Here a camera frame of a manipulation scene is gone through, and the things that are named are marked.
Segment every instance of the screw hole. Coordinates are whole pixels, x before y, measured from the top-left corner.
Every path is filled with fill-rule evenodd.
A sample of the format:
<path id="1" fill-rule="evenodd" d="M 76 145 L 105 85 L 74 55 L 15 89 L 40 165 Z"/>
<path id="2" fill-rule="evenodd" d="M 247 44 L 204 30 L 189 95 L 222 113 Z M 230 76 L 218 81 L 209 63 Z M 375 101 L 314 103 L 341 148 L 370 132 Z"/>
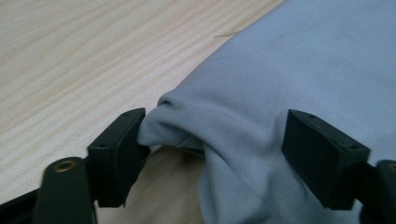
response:
<path id="1" fill-rule="evenodd" d="M 76 165 L 77 163 L 75 161 L 63 161 L 56 164 L 53 170 L 56 173 L 61 173 L 73 169 Z"/>

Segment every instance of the wooden table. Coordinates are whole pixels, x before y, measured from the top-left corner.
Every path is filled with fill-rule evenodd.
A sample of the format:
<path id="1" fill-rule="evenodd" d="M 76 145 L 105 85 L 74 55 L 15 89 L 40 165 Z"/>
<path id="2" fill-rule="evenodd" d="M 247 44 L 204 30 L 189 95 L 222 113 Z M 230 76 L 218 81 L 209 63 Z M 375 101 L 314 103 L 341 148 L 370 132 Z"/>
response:
<path id="1" fill-rule="evenodd" d="M 262 1 L 0 1 L 0 203 L 39 187 L 47 165 L 85 147 L 124 111 L 153 109 Z M 99 223 L 201 223 L 203 159 L 161 149 L 127 206 Z"/>

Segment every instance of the wrinkled fabric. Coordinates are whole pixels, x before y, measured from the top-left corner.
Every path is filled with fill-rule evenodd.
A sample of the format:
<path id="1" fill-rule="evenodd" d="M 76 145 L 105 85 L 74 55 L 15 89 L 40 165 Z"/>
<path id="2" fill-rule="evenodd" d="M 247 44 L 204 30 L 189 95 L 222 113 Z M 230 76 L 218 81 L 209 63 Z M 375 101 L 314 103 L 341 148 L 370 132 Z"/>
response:
<path id="1" fill-rule="evenodd" d="M 325 209 L 286 162 L 288 109 L 315 114 L 396 160 L 396 2 L 287 1 L 163 95 L 142 145 L 205 153 L 205 223 L 359 223 Z"/>

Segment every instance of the black mechanical part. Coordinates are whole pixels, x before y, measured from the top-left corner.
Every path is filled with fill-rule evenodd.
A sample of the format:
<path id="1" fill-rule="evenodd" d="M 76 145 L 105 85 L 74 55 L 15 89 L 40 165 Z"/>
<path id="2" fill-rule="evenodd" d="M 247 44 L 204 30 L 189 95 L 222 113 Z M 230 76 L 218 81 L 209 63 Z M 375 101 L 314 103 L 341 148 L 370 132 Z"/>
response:
<path id="1" fill-rule="evenodd" d="M 0 205 L 0 223 L 30 224 L 35 207 L 37 189 Z"/>
<path id="2" fill-rule="evenodd" d="M 100 207 L 125 204 L 128 192 L 145 164 L 149 148 L 136 142 L 144 117 L 144 108 L 123 113 L 88 146 L 92 193 Z"/>
<path id="3" fill-rule="evenodd" d="M 0 205 L 0 223 L 96 223 L 94 201 L 121 206 L 149 155 L 148 147 L 136 143 L 144 117 L 144 108 L 123 113 L 88 147 L 85 160 L 51 164 L 40 189 Z"/>
<path id="4" fill-rule="evenodd" d="M 324 207 L 350 210 L 358 199 L 361 223 L 396 223 L 396 161 L 371 166 L 369 148 L 297 110 L 289 111 L 282 151 Z"/>
<path id="5" fill-rule="evenodd" d="M 324 207 L 352 208 L 355 174 L 369 148 L 314 115 L 290 110 L 282 150 Z"/>
<path id="6" fill-rule="evenodd" d="M 47 167 L 32 223 L 97 223 L 83 159 L 64 158 Z"/>

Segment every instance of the light wood surface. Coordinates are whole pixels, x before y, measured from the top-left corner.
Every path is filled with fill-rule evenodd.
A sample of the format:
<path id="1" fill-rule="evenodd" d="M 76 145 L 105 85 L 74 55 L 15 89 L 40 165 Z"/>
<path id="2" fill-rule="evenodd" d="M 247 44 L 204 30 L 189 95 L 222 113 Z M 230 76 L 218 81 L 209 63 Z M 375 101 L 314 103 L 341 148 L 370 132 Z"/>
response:
<path id="1" fill-rule="evenodd" d="M 0 203 L 124 111 L 153 109 L 195 66 L 276 7 L 261 1 L 0 1 Z M 203 159 L 161 149 L 127 206 L 99 223 L 201 223 Z"/>

